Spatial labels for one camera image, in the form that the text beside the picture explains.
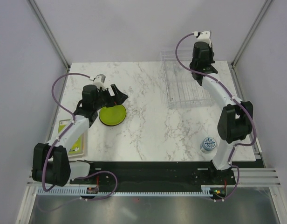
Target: wire basket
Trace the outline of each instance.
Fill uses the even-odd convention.
[[[189,67],[192,60],[192,50],[178,50],[180,60]],[[213,105],[207,90],[199,86],[192,74],[177,62],[175,50],[161,51],[164,76],[162,77],[164,98],[168,107],[190,108]]]

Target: table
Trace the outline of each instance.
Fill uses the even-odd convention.
[[[226,61],[217,61],[222,82],[235,94]],[[89,76],[104,74],[105,85],[116,84],[129,98],[123,104],[127,116],[123,123],[109,127],[97,119],[87,133],[86,155],[91,161],[209,161],[216,149],[204,154],[200,143],[205,137],[220,137],[217,123],[221,110],[209,107],[169,109],[163,99],[161,62],[73,63],[70,72]],[[83,86],[91,84],[85,77],[69,76],[61,104],[74,111],[81,99]],[[60,120],[70,115],[60,109],[52,136]],[[254,161],[252,147],[237,147],[234,161]]]

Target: gray wall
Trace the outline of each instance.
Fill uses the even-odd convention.
[[[70,63],[156,61],[210,29],[216,60],[232,60],[265,0],[36,0]],[[193,37],[183,46],[192,48]]]
[[[25,0],[0,0],[0,224],[15,223],[65,69]]]
[[[237,65],[264,159],[287,193],[287,0],[276,0]]]

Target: reflective metal surface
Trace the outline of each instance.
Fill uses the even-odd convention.
[[[37,196],[43,209],[74,196]],[[269,189],[240,188],[225,202],[199,197],[114,196],[96,202],[74,201],[50,212],[33,208],[30,224],[278,224]]]

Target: yellow-green plate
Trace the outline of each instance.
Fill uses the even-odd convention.
[[[103,107],[99,112],[100,121],[107,126],[121,124],[126,117],[126,108],[123,105]]]

